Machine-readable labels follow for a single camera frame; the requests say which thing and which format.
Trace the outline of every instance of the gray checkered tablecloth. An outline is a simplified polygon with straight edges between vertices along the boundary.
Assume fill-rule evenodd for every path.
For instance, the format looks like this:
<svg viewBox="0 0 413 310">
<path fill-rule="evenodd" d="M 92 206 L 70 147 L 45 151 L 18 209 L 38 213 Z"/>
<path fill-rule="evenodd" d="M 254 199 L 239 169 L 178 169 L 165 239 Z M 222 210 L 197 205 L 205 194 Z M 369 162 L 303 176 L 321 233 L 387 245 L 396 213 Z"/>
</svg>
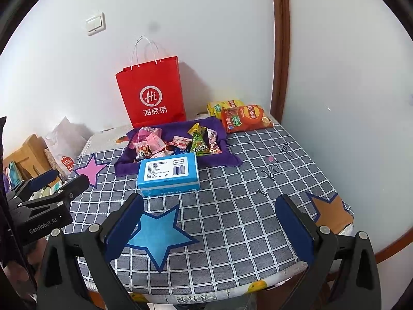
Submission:
<svg viewBox="0 0 413 310">
<path fill-rule="evenodd" d="M 239 296 L 257 280 L 270 286 L 288 278 L 279 274 L 287 268 L 303 269 L 295 265 L 297 256 L 275 216 L 274 200 L 288 194 L 301 211 L 315 217 L 306 192 L 330 199 L 334 188 L 280 125 L 230 134 L 228 144 L 241 166 L 200 169 L 199 191 L 145 198 L 145 211 L 154 215 L 180 204 L 177 225 L 199 243 L 172 249 L 162 273 L 145 251 L 124 248 L 111 265 L 127 290 L 153 303 L 201 302 Z M 72 203 L 74 222 L 66 233 L 102 223 L 136 192 L 136 175 L 115 177 L 113 164 L 122 151 L 96 154 L 98 163 L 111 165 L 99 174 L 97 188 L 90 187 Z M 90 156 L 82 156 L 75 168 L 85 166 Z M 90 286 L 83 258 L 80 267 Z"/>
</svg>

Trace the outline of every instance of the screw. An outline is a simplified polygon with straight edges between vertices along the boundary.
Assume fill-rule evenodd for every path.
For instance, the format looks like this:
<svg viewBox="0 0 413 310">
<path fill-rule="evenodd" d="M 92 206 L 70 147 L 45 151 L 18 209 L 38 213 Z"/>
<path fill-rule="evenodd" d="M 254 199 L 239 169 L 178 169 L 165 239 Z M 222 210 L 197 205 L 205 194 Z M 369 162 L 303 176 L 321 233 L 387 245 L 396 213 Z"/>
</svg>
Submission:
<svg viewBox="0 0 413 310">
<path fill-rule="evenodd" d="M 320 226 L 320 232 L 323 234 L 329 234 L 330 229 L 327 226 Z"/>
<path fill-rule="evenodd" d="M 54 229 L 52 233 L 50 233 L 51 236 L 58 236 L 60 234 L 60 229 Z"/>
<path fill-rule="evenodd" d="M 367 235 L 366 232 L 361 231 L 361 232 L 359 233 L 359 237 L 362 238 L 363 240 L 367 240 L 368 235 Z"/>
<path fill-rule="evenodd" d="M 97 232 L 100 229 L 100 225 L 98 223 L 94 223 L 93 225 L 89 226 L 89 231 L 92 233 Z"/>
</svg>

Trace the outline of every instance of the box label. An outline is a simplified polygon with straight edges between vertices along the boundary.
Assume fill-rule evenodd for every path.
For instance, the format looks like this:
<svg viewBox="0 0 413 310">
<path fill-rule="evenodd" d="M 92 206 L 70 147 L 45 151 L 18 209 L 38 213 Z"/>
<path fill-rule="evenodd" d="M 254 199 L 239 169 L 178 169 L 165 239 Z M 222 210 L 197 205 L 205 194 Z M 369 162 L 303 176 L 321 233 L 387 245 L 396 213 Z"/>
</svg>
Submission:
<svg viewBox="0 0 413 310">
<path fill-rule="evenodd" d="M 188 158 L 177 157 L 147 162 L 143 180 L 153 181 L 155 179 L 170 179 L 188 175 Z"/>
</svg>

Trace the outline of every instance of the pink star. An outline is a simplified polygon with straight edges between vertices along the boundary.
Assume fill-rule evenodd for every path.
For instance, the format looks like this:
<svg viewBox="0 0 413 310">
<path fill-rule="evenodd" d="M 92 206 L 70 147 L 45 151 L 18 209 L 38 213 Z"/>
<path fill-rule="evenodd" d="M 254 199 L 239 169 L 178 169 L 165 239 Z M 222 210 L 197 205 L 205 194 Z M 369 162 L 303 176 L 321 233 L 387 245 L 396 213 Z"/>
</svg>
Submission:
<svg viewBox="0 0 413 310">
<path fill-rule="evenodd" d="M 110 164 L 110 162 L 96 164 L 96 156 L 95 154 L 92 154 L 88 164 L 86 164 L 86 166 L 82 166 L 81 168 L 77 168 L 75 172 L 78 175 L 86 175 L 89 178 L 89 184 L 95 188 L 96 182 L 98 181 L 98 173 L 100 173 L 108 164 Z"/>
</svg>

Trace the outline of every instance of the candy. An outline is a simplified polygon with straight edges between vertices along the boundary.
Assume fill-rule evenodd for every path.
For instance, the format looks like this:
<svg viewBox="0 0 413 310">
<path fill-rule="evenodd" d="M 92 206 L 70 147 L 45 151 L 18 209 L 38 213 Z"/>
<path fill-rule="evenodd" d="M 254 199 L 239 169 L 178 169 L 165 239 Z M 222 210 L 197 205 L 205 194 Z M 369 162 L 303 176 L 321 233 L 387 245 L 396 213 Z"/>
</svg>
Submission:
<svg viewBox="0 0 413 310">
<path fill-rule="evenodd" d="M 147 141 L 134 143 L 134 145 L 136 149 L 135 161 L 140 161 L 141 159 L 145 159 L 152 156 Z"/>
<path fill-rule="evenodd" d="M 162 141 L 162 139 L 156 135 L 155 133 L 151 133 L 147 138 L 146 141 L 148 142 L 149 149 L 151 150 L 152 154 L 156 154 L 161 150 L 165 149 L 166 145 Z"/>
<path fill-rule="evenodd" d="M 174 145 L 180 149 L 185 150 L 186 147 L 192 142 L 191 139 L 186 137 L 174 136 L 172 142 L 168 143 L 169 145 Z"/>
<path fill-rule="evenodd" d="M 164 141 L 164 143 L 165 143 L 165 145 L 166 145 L 165 150 L 175 151 L 175 148 L 176 148 L 176 147 L 175 147 L 174 145 L 172 145 L 170 142 Z"/>
<path fill-rule="evenodd" d="M 131 143 L 129 144 L 129 148 L 135 148 L 135 144 L 146 141 L 146 138 L 151 135 L 152 133 L 161 137 L 162 129 L 154 128 L 154 127 L 142 127 L 132 138 Z"/>
<path fill-rule="evenodd" d="M 137 133 L 132 137 L 131 143 L 129 144 L 129 148 L 130 148 L 130 149 L 135 148 L 136 143 L 138 143 L 138 135 L 139 135 L 139 132 L 137 132 Z"/>
<path fill-rule="evenodd" d="M 174 148 L 175 148 L 175 155 L 186 154 L 190 150 L 188 148 L 185 148 L 185 149 L 180 149 L 179 147 L 174 147 Z"/>
<path fill-rule="evenodd" d="M 204 142 L 201 134 L 194 133 L 190 152 L 194 152 L 197 156 L 209 153 L 209 148 Z"/>
<path fill-rule="evenodd" d="M 142 127 L 140 130 L 147 130 L 148 132 L 155 133 L 159 137 L 162 135 L 162 129 L 161 128 L 154 128 L 154 127 Z"/>
<path fill-rule="evenodd" d="M 153 155 L 151 158 L 157 158 L 157 157 L 163 157 L 163 156 L 169 156 L 172 155 L 173 152 L 170 150 L 163 150 L 161 152 L 156 153 L 155 155 Z"/>
<path fill-rule="evenodd" d="M 209 149 L 211 154 L 220 154 L 222 151 L 219 149 L 218 144 L 216 143 L 216 131 L 207 128 L 208 132 L 208 141 L 209 141 Z"/>
<path fill-rule="evenodd" d="M 199 123 L 196 123 L 195 125 L 192 126 L 191 129 L 188 130 L 188 134 L 192 135 L 192 137 L 194 136 L 195 133 L 198 133 L 202 136 L 204 132 L 205 132 L 205 127 L 200 126 Z"/>
</svg>

